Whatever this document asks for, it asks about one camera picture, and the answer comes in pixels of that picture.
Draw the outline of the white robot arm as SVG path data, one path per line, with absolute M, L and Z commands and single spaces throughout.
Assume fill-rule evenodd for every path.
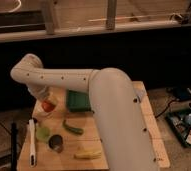
M 10 75 L 38 100 L 48 95 L 49 87 L 87 93 L 110 171 L 160 171 L 133 83 L 124 71 L 45 69 L 38 56 L 27 54 Z

